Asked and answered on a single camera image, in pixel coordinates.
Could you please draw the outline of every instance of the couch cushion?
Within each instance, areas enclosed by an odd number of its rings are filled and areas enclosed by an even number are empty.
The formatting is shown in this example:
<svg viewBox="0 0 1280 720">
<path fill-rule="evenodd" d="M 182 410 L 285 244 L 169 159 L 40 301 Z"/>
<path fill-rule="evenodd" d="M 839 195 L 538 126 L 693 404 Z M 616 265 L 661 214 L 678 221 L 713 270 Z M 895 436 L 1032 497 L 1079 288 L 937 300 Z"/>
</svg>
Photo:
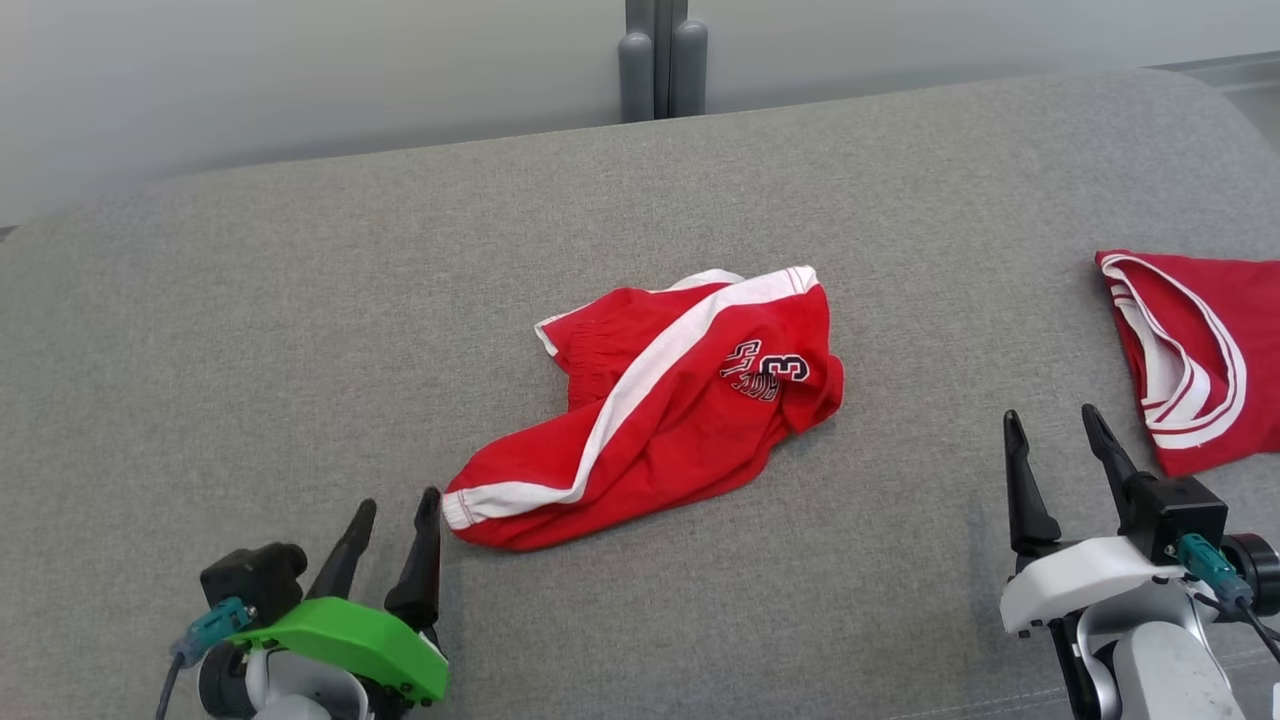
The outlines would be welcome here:
<svg viewBox="0 0 1280 720">
<path fill-rule="evenodd" d="M 228 170 L 24 227 L 0 243 L 5 715 L 146 715 L 198 570 L 273 539 L 315 566 L 365 496 L 353 598 L 380 603 L 422 487 L 563 409 L 535 322 L 810 264 L 840 414 L 721 498 L 532 555 L 448 542 L 456 680 L 424 716 L 1070 717 L 1050 639 L 1001 632 L 1001 414 L 1064 530 L 1114 532 L 1080 404 L 1152 462 L 1093 251 L 1275 256 L 1276 188 L 1213 91 L 1132 72 Z M 1277 479 L 1203 475 L 1280 542 Z M 1263 716 L 1272 660 L 1213 637 Z"/>
</svg>

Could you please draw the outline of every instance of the red shorts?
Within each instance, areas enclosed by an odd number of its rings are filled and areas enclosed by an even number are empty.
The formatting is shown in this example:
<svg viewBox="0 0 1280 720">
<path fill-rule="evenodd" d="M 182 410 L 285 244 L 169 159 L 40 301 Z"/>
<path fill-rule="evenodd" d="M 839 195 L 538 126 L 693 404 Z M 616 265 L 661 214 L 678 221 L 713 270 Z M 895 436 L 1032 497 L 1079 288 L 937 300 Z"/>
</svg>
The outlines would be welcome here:
<svg viewBox="0 0 1280 720">
<path fill-rule="evenodd" d="M 480 450 L 449 483 L 445 520 L 470 542 L 535 550 L 746 484 L 840 407 L 828 327 L 805 266 L 617 290 L 539 323 L 568 413 Z"/>
<path fill-rule="evenodd" d="M 1096 260 L 1165 473 L 1280 451 L 1280 261 Z"/>
</svg>

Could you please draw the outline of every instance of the gray cylinder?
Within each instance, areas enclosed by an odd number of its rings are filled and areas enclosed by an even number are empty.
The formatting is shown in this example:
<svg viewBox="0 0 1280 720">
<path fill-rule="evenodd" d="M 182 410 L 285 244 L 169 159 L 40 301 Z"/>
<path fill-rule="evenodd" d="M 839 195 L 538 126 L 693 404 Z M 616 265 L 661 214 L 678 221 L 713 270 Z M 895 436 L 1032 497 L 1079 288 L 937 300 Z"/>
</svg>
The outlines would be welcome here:
<svg viewBox="0 0 1280 720">
<path fill-rule="evenodd" d="M 618 79 L 622 86 L 622 122 L 653 119 L 653 40 L 643 32 L 618 42 Z"/>
<path fill-rule="evenodd" d="M 707 26 L 685 20 L 671 31 L 671 117 L 707 111 Z"/>
</svg>

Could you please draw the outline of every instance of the white wall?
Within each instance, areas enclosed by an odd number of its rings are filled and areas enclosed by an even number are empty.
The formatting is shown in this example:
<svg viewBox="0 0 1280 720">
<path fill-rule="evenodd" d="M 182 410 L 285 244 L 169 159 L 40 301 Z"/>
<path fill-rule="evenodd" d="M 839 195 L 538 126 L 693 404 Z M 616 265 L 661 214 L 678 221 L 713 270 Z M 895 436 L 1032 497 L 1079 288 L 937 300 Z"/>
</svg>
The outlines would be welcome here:
<svg viewBox="0 0 1280 720">
<path fill-rule="evenodd" d="M 0 0 L 0 225 L 229 164 L 617 122 L 621 0 Z"/>
<path fill-rule="evenodd" d="M 708 110 L 1280 47 L 1275 0 L 691 0 Z M 239 163 L 617 119 L 623 0 L 0 0 L 0 225 Z"/>
<path fill-rule="evenodd" d="M 1280 50 L 1276 0 L 690 0 L 707 111 Z"/>
</svg>

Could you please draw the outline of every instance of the white stripe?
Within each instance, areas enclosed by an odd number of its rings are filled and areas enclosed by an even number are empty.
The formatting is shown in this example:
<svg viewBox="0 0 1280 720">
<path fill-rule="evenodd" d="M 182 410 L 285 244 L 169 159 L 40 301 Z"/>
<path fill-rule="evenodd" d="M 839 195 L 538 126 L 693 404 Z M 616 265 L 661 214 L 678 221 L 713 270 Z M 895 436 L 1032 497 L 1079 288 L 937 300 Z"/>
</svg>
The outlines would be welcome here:
<svg viewBox="0 0 1280 720">
<path fill-rule="evenodd" d="M 571 487 L 552 488 L 525 480 L 506 480 L 445 493 L 443 510 L 449 527 L 461 530 L 492 518 L 511 518 L 544 505 L 577 502 L 586 492 L 586 480 L 604 446 L 667 370 L 698 345 L 722 311 L 803 295 L 817 284 L 813 268 L 799 266 L 730 284 L 708 295 L 662 331 L 618 378 L 591 427 Z"/>
<path fill-rule="evenodd" d="M 676 281 L 676 284 L 668 287 L 667 290 L 646 290 L 645 292 L 650 292 L 650 293 L 652 292 L 671 292 L 673 290 L 689 290 L 691 287 L 701 287 L 704 284 L 713 284 L 713 283 L 735 284 L 735 283 L 740 283 L 740 282 L 742 282 L 742 275 L 739 275 L 736 273 L 731 273 L 728 270 L 721 270 L 719 268 L 712 268 L 710 270 L 703 270 L 703 272 L 700 272 L 700 273 L 698 273 L 695 275 L 689 275 L 687 278 Z M 544 331 L 543 328 L 547 327 L 547 325 L 549 325 L 549 324 L 552 324 L 552 323 L 554 323 L 556 320 L 559 320 L 561 318 L 566 318 L 568 315 L 572 315 L 573 313 L 577 313 L 582 307 L 586 307 L 586 305 L 575 307 L 575 309 L 570 310 L 568 313 L 561 313 L 559 315 L 552 315 L 550 318 L 547 318 L 545 320 L 543 320 L 543 322 L 538 323 L 536 325 L 534 325 L 534 333 L 538 336 L 538 340 L 543 341 L 543 347 L 547 350 L 548 355 L 550 355 L 552 357 L 556 357 L 556 355 L 559 354 L 559 348 L 556 347 L 556 343 L 552 342 L 552 338 L 547 337 L 547 331 Z"/>
<path fill-rule="evenodd" d="M 1208 402 L 1212 389 L 1208 372 L 1187 354 L 1181 343 L 1167 336 L 1164 328 L 1155 331 L 1147 323 L 1144 307 L 1133 297 L 1117 296 L 1115 302 L 1142 346 L 1143 375 L 1147 378 L 1142 398 L 1143 419 L 1148 423 L 1194 420 Z M 1176 347 L 1178 352 L 1170 352 L 1169 345 Z"/>
<path fill-rule="evenodd" d="M 1217 341 L 1219 352 L 1222 356 L 1222 363 L 1226 365 L 1226 398 L 1224 398 L 1217 407 L 1211 410 L 1203 418 L 1174 420 L 1172 418 L 1166 416 L 1164 421 L 1147 420 L 1147 427 L 1151 429 L 1152 439 L 1158 447 L 1165 450 L 1187 450 L 1189 447 L 1198 447 L 1213 438 L 1221 437 L 1244 410 L 1244 397 L 1248 388 L 1248 368 L 1244 364 L 1244 354 L 1240 352 L 1240 347 L 1235 343 L 1235 338 L 1233 338 L 1231 333 L 1228 332 L 1226 325 L 1222 324 L 1222 320 L 1219 319 L 1217 314 L 1215 314 L 1208 304 L 1201 300 L 1201 297 L 1192 292 L 1187 286 L 1178 282 L 1160 268 L 1156 268 L 1151 263 L 1139 258 L 1121 254 L 1107 255 L 1103 258 L 1101 263 L 1102 274 L 1124 283 L 1124 286 L 1129 288 L 1129 292 L 1133 293 L 1134 302 L 1137 302 L 1138 307 L 1143 313 L 1143 316 L 1151 322 L 1152 328 L 1157 331 L 1157 333 L 1167 336 L 1167 333 L 1164 332 L 1164 328 L 1160 327 L 1158 322 L 1156 322 L 1155 316 L 1151 314 L 1151 310 L 1142 301 L 1142 297 L 1133 287 L 1133 283 L 1129 282 L 1128 275 L 1125 275 L 1124 270 L 1119 268 L 1120 263 L 1137 263 L 1138 265 L 1152 270 L 1190 300 L 1192 304 L 1196 305 L 1197 310 L 1199 310 L 1201 316 L 1208 325 L 1210 332 L 1213 333 L 1213 338 Z M 1192 396 L 1192 391 L 1188 391 L 1187 395 Z M 1178 416 L 1181 418 L 1184 415 L 1181 406 L 1176 410 Z"/>
</svg>

